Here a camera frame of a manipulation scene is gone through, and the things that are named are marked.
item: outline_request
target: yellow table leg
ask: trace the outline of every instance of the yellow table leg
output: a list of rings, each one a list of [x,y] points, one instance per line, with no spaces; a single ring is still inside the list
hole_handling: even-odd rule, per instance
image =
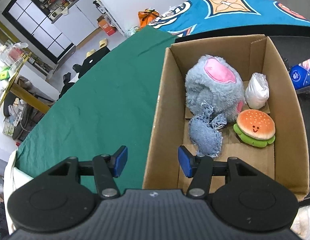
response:
[[[46,114],[49,110],[49,106],[45,105],[42,101],[38,100],[36,97],[34,97],[32,94],[27,92],[25,89],[20,87],[19,85],[13,83],[10,91],[19,97],[20,99],[24,100],[29,105],[33,106],[37,110],[39,110],[41,113]]]

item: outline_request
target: hamburger plush toy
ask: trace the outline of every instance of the hamburger plush toy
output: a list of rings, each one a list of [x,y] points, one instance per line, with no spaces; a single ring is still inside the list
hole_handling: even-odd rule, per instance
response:
[[[268,114],[248,109],[241,112],[233,126],[240,139],[255,147],[264,148],[275,141],[275,123]]]

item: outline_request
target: orange bag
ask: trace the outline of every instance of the orange bag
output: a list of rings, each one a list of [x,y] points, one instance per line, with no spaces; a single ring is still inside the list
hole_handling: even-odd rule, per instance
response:
[[[141,25],[141,29],[148,25],[152,20],[157,18],[159,13],[155,10],[146,9],[143,12],[138,12],[138,18]]]

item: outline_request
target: plush toy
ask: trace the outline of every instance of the plush toy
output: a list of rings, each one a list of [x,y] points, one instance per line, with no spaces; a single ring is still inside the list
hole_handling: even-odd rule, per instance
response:
[[[186,104],[193,114],[201,114],[205,102],[233,122],[245,104],[242,79],[221,57],[202,56],[188,71],[185,87]]]
[[[248,109],[239,114],[233,126],[239,138],[255,147],[264,148],[275,141],[275,123],[259,110]]]
[[[222,148],[222,133],[218,129],[227,124],[224,114],[217,115],[212,120],[214,109],[211,105],[203,103],[203,113],[195,115],[189,122],[189,134],[192,143],[198,146],[196,155],[203,157],[209,155],[218,157]]]

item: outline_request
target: slipper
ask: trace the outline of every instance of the slipper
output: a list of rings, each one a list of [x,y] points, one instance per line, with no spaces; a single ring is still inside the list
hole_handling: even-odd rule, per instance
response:
[[[92,49],[91,51],[86,53],[86,58],[88,58],[89,56],[93,55],[96,52],[95,49]]]
[[[107,40],[107,39],[103,39],[103,40],[101,40],[101,41],[99,42],[99,48],[100,48],[100,49],[101,49],[101,48],[104,48],[104,47],[107,46],[107,44],[108,44],[108,40]]]

